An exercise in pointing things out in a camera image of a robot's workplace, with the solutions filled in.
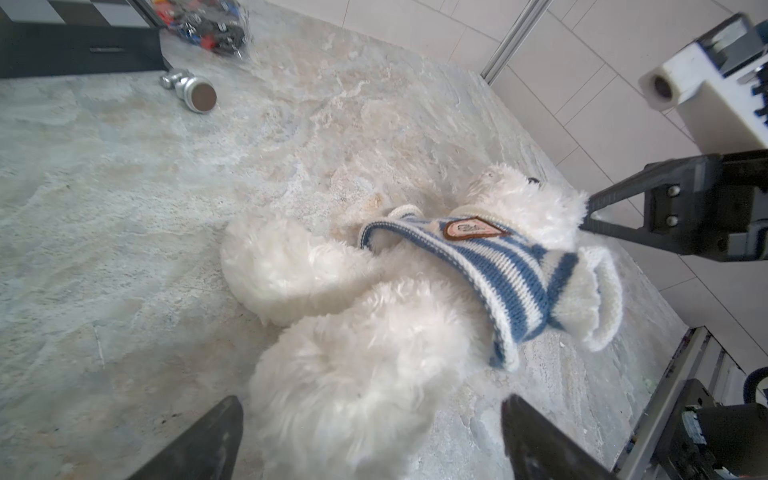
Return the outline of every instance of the marble surface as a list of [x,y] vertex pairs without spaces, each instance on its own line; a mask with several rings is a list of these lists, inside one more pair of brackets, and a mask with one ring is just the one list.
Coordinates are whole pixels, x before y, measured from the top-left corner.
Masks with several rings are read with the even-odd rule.
[[[218,244],[253,206],[352,240],[405,202],[455,206],[493,162],[564,182],[475,74],[251,2],[246,61],[163,37],[219,104],[157,73],[0,81],[0,478],[121,479],[246,382],[279,330],[227,291]],[[585,242],[603,241],[584,235]],[[522,394],[604,465],[686,327],[615,243],[626,318],[605,351],[549,333],[437,415],[412,479],[511,478],[500,401]],[[259,478],[249,434],[235,478]]]

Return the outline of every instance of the black square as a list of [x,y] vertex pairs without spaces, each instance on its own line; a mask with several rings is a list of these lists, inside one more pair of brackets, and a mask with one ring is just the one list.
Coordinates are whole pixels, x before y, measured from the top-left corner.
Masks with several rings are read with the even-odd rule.
[[67,25],[110,26],[107,19],[90,3],[61,2],[60,0],[48,0],[48,3]]

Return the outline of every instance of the tiled floor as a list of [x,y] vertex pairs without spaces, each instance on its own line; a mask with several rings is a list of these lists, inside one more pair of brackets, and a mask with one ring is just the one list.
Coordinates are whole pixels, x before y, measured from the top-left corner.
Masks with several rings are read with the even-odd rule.
[[270,0],[480,73],[527,0]]
[[[698,152],[680,115],[651,110],[637,79],[738,11],[765,20],[768,0],[554,0],[493,89],[563,175],[594,193]],[[606,210],[642,223],[640,196]],[[768,262],[622,244],[686,323],[705,325],[745,371],[768,365]]]

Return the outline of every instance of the white fur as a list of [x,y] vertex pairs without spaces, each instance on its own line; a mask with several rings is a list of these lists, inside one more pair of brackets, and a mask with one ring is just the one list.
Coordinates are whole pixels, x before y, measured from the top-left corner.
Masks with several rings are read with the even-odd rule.
[[[574,250],[585,198],[493,167],[462,201],[547,248]],[[227,228],[222,268],[233,295],[262,321],[291,325],[250,382],[251,428],[274,478],[400,478],[439,403],[491,356],[487,313],[456,269],[388,232],[374,233],[372,250],[264,212]],[[610,257],[583,254],[597,258],[583,272],[592,285],[611,275],[590,276],[612,267]],[[566,328],[601,348],[617,324],[581,331],[567,321],[582,293],[564,307]]]

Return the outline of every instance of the white stuffed animal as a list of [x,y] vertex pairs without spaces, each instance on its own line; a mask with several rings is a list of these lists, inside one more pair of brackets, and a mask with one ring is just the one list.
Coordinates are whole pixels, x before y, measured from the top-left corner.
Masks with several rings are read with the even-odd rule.
[[489,362],[514,369],[515,344],[549,324],[606,346],[621,288],[607,250],[576,248],[585,201],[496,166],[450,217],[406,206],[368,223],[367,248],[276,214],[234,220],[233,295],[289,327],[250,382],[267,474],[400,478],[440,403]]

